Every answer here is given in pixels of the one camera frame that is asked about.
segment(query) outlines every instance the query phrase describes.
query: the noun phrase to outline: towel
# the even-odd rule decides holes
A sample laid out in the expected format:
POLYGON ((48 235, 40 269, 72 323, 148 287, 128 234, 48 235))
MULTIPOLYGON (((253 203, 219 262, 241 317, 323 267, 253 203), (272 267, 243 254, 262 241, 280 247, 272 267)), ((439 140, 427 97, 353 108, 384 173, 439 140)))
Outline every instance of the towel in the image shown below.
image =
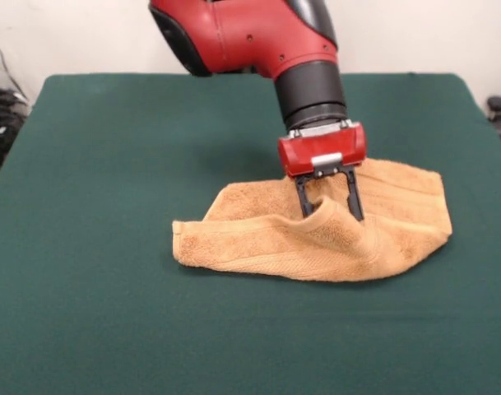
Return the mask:
POLYGON ((218 272, 352 282, 402 274, 447 243, 439 173, 368 158, 356 174, 364 221, 347 208, 343 174, 307 184, 318 207, 307 218, 289 178, 230 184, 202 221, 173 222, 174 258, 218 272))

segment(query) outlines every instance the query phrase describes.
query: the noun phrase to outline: black cable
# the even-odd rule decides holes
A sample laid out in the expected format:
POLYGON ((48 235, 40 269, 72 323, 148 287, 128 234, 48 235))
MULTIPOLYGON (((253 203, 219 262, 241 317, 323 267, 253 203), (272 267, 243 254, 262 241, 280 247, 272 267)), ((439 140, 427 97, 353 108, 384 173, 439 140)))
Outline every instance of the black cable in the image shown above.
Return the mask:
POLYGON ((11 72, 9 71, 9 67, 7 66, 7 61, 5 60, 5 55, 3 54, 3 51, 1 49, 0 49, 0 58, 2 59, 3 68, 5 69, 5 72, 7 73, 8 77, 11 80, 14 87, 19 91, 20 95, 22 95, 25 100, 29 100, 29 99, 27 99, 26 94, 23 93, 23 90, 21 89, 18 82, 16 82, 16 80, 12 76, 11 72))

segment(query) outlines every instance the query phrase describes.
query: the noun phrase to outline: metal bracket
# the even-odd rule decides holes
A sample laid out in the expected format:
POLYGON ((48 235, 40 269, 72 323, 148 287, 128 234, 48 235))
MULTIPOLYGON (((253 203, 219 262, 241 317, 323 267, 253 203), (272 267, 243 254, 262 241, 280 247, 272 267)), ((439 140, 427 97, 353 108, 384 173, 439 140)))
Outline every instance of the metal bracket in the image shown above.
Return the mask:
POLYGON ((338 173, 343 173, 347 177, 347 186, 349 188, 347 205, 350 213, 357 221, 364 220, 364 210, 360 201, 360 193, 356 183, 354 166, 333 166, 331 170, 316 169, 313 174, 305 174, 295 178, 296 191, 298 192, 299 203, 301 204, 301 211, 303 212, 304 218, 312 215, 316 208, 307 198, 306 183, 312 179, 321 179, 338 173))

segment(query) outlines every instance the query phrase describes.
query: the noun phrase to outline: black knob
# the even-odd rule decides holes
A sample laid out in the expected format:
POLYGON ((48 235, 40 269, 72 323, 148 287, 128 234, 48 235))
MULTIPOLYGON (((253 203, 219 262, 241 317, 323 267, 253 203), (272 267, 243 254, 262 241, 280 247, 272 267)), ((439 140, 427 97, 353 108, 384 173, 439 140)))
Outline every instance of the black knob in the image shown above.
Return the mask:
POLYGON ((501 96, 491 96, 488 98, 488 107, 495 113, 501 112, 501 96))

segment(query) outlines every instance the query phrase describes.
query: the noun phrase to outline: orange towel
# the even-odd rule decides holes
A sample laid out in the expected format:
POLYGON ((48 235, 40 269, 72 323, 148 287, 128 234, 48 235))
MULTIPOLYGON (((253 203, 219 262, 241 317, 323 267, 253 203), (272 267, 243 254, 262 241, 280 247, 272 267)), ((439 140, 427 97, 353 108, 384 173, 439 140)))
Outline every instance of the orange towel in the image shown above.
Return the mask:
POLYGON ((308 183, 319 207, 306 219, 288 178, 231 184, 203 221, 174 221, 174 257, 220 272, 367 281, 401 274, 447 243, 452 224, 439 174, 373 159, 356 174, 362 222, 349 213, 342 174, 308 183))

